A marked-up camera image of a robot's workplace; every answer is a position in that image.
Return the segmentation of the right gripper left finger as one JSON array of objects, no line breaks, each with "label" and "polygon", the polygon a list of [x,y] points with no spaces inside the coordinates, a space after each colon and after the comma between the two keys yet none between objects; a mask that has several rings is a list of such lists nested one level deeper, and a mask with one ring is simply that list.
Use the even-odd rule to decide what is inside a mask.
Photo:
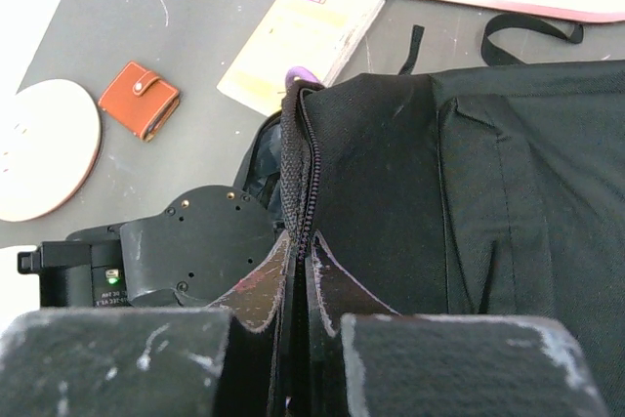
[{"label": "right gripper left finger", "polygon": [[5,416],[281,416],[291,241],[204,308],[42,309],[1,336]]}]

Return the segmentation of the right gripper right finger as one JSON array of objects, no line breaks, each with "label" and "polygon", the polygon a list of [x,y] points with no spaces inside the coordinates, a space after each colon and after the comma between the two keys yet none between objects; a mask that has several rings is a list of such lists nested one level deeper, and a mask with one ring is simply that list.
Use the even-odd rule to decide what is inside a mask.
[{"label": "right gripper right finger", "polygon": [[401,315],[320,233],[305,264],[313,416],[605,416],[585,356],[536,316]]}]

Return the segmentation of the black student backpack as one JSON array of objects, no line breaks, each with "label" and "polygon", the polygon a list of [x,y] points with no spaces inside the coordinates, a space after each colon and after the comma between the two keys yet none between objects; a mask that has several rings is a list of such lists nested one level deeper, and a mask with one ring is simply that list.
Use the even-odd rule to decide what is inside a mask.
[{"label": "black student backpack", "polygon": [[624,412],[624,64],[523,63],[489,40],[478,68],[295,79],[236,185],[289,234],[286,412],[311,415],[305,264],[335,259],[401,315],[536,316],[579,344]]}]

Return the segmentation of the orange paperback book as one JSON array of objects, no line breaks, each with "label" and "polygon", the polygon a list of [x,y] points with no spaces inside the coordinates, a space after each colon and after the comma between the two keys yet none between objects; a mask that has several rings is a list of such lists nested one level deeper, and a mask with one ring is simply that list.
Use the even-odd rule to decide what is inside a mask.
[{"label": "orange paperback book", "polygon": [[217,89],[270,116],[295,79],[332,85],[385,1],[275,0]]}]

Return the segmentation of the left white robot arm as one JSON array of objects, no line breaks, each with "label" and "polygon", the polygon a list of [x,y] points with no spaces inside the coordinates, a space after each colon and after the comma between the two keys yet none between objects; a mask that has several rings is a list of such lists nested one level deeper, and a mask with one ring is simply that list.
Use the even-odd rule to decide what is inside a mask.
[{"label": "left white robot arm", "polygon": [[157,215],[83,229],[17,255],[43,308],[204,307],[269,254],[279,229],[248,192],[192,189]]}]

